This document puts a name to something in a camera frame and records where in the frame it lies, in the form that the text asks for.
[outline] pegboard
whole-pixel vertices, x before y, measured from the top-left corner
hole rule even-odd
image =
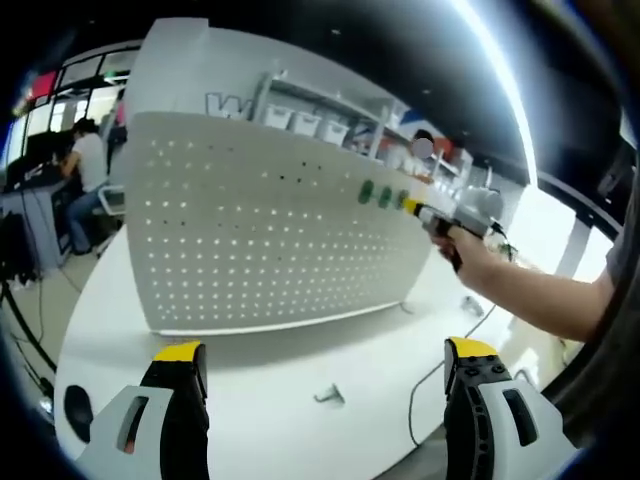
[[[428,256],[420,222],[397,208],[400,192],[424,196],[425,185],[334,145],[144,113],[126,152],[131,262],[154,331],[242,333],[383,308]],[[366,180],[373,198],[361,204]]]

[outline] window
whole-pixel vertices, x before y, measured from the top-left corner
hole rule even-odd
[[[607,264],[607,253],[612,246],[613,242],[602,231],[592,227],[589,232],[587,246],[573,278],[581,282],[593,282],[596,280]]]
[[[95,77],[98,73],[98,65],[101,57],[93,57],[88,60],[73,63],[65,68],[59,87],[64,87],[80,80]]]
[[[575,215],[559,200],[527,185],[509,227],[509,241],[526,261],[543,272],[554,273],[567,246]]]
[[[87,104],[89,102],[87,102],[86,100],[80,100],[78,103],[76,103],[76,113],[73,116],[73,123],[77,122],[78,120],[80,120],[83,117],[87,116]]]
[[[62,116],[64,115],[64,109],[66,104],[56,103],[53,106],[53,114],[51,115],[51,124],[49,129],[52,132],[59,132],[62,130]]]
[[[99,73],[128,72],[133,67],[133,62],[137,55],[138,50],[108,53],[104,57]]]
[[[91,118],[96,125],[100,126],[104,117],[109,115],[115,106],[121,89],[121,86],[96,88],[89,99],[87,118]]]
[[[22,117],[15,120],[11,127],[9,127],[10,130],[9,134],[7,135],[7,142],[5,143],[2,152],[2,160],[4,165],[9,165],[11,162],[22,156],[22,143],[24,141],[26,122],[27,116],[23,115]]]
[[[52,103],[33,109],[27,118],[27,137],[46,132],[49,128],[49,115],[51,115]]]

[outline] desk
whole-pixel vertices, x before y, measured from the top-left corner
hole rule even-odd
[[[208,462],[219,480],[370,480],[409,453],[409,393],[443,358],[443,340],[465,335],[477,317],[448,263],[431,255],[399,307],[321,325],[268,333],[209,337]],[[483,339],[504,326],[483,325]],[[149,333],[136,294],[126,226],[106,250],[76,304],[56,378],[55,427],[71,458],[83,444],[64,417],[64,391],[83,386],[95,412],[127,384],[138,385],[168,342]],[[335,383],[345,404],[314,401]],[[416,437],[442,421],[443,378],[418,390]]]
[[[2,195],[3,212],[22,215],[29,249],[41,270],[62,266],[69,253],[65,211],[71,201],[70,188],[70,180],[60,180]]]

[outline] floor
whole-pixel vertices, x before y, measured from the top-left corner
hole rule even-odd
[[[71,256],[64,270],[49,272],[42,282],[14,290],[14,297],[34,335],[42,337],[42,346],[54,362],[57,362],[69,318],[73,312],[79,291],[86,283],[97,263],[92,255]],[[7,326],[25,353],[27,360],[39,375],[52,383],[53,372],[24,339],[18,323],[8,305],[3,304]],[[16,372],[22,381],[26,398],[37,404],[41,394],[24,368],[15,341],[10,342],[15,353]],[[539,388],[548,384],[563,368],[565,354],[562,344],[555,337],[536,330],[528,324],[511,322],[508,340],[501,349],[502,360],[511,365],[511,373],[524,368]],[[434,434],[412,454],[395,467],[383,473],[379,480],[436,480],[446,477],[446,443],[441,430]]]
[[[97,257],[93,255],[82,257],[71,255],[63,269],[48,272],[41,282],[26,287],[18,286],[12,290],[16,303],[31,331],[37,338],[42,339],[42,348],[54,363],[57,363],[60,356],[67,324],[79,297],[79,292],[97,262]],[[22,381],[27,399],[31,403],[37,404],[41,394],[24,368],[25,362],[18,351],[16,340],[39,376],[47,378],[52,384],[54,384],[55,376],[36,350],[26,341],[25,334],[20,329],[6,300],[2,304],[2,310],[7,319],[6,329],[8,330],[7,338],[10,348],[15,353],[16,373]]]

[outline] black hole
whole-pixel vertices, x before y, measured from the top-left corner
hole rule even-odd
[[[136,436],[142,414],[147,406],[149,399],[147,397],[135,397],[129,406],[129,415],[131,415],[131,424],[122,425],[120,434],[118,435],[118,450],[132,454],[135,451]]]
[[[475,405],[480,405],[480,395],[478,395],[478,392],[476,391],[476,389],[473,387],[469,387],[467,389],[467,392],[469,392],[469,397],[471,397],[471,401]]]
[[[507,400],[507,405],[509,405],[509,410],[511,410],[511,414],[513,415],[520,445],[526,447],[535,442],[538,438],[538,433],[536,432],[536,427],[533,424],[527,404],[524,403],[520,393],[517,390],[506,390],[502,392],[502,394]]]
[[[478,415],[478,436],[480,440],[489,438],[489,424],[487,423],[487,417],[484,415]]]

